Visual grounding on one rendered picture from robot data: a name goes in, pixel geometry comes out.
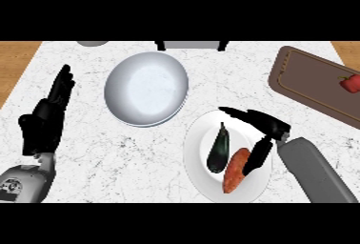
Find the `brown cutting board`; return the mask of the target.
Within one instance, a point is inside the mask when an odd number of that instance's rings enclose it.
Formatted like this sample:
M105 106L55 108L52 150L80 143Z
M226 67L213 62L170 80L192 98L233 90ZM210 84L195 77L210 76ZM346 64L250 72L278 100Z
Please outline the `brown cutting board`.
M281 47L269 75L275 92L360 130L360 91L352 93L341 81L360 71L291 46Z

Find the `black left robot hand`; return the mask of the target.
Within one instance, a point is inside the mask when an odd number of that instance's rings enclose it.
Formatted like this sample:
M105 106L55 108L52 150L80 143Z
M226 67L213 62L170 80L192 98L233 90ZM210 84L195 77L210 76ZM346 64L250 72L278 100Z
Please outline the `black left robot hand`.
M56 151L74 86L71 66L65 64L53 80L48 98L40 100L33 112L24 114L18 119L24 139L22 154L25 156Z

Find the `grey bowl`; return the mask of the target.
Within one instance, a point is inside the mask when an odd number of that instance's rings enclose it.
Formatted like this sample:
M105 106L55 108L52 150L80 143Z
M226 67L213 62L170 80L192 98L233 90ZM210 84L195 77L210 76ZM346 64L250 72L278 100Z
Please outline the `grey bowl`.
M112 69L105 82L107 107L126 124L148 128L179 113L189 91L182 63L163 52L130 56Z

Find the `white plate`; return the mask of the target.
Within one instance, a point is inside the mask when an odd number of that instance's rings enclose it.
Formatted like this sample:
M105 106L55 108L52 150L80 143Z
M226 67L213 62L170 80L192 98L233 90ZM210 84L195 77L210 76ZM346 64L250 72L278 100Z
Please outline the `white plate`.
M269 184L273 155L267 155L263 166L253 170L236 189L231 193L225 193L226 172L211 173L207 168L207 158L222 126L229 132L229 155L233 155L241 148L251 151L256 143L264 137L253 125L232 118L225 112L205 113L192 124L185 139L188 176L201 194L214 202L254 202Z

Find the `red bell pepper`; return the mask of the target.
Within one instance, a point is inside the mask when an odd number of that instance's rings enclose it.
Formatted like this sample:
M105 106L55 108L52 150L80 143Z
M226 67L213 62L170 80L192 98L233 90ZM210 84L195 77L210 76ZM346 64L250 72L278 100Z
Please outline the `red bell pepper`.
M340 76L341 86L350 93L360 92L360 74L353 74L350 77Z

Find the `dark purple eggplant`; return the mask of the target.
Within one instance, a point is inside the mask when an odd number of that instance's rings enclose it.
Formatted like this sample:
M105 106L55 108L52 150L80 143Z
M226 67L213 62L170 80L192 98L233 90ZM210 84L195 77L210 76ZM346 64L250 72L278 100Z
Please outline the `dark purple eggplant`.
M226 124L222 124L216 141L207 158L207 168L211 173L220 173L226 169L229 160L229 132Z

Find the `orange sweet potato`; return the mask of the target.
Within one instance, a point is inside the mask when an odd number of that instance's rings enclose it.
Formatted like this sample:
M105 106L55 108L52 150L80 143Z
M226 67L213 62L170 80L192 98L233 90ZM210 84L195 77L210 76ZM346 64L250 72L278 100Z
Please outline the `orange sweet potato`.
M245 175L242 173L251 152L247 148L241 148L231 157L228 167L225 170L223 191L232 193L238 188Z

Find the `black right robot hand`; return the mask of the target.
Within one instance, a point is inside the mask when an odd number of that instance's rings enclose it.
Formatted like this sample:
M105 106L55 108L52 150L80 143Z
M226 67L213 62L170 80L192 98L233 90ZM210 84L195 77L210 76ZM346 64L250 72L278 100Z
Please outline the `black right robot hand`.
M253 170L263 166L264 160L270 153L273 143L272 140L284 141L288 139L291 126L275 116L256 110L245 112L231 108L220 107L220 110L233 118L251 124L264 134L264 137L256 143L242 174L248 175Z

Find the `grey round object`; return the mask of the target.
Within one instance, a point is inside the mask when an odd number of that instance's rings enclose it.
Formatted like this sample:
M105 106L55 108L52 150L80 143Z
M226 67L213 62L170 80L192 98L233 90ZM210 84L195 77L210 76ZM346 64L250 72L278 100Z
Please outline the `grey round object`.
M83 47L99 47L101 45L104 45L108 41L77 41L77 43L83 46Z

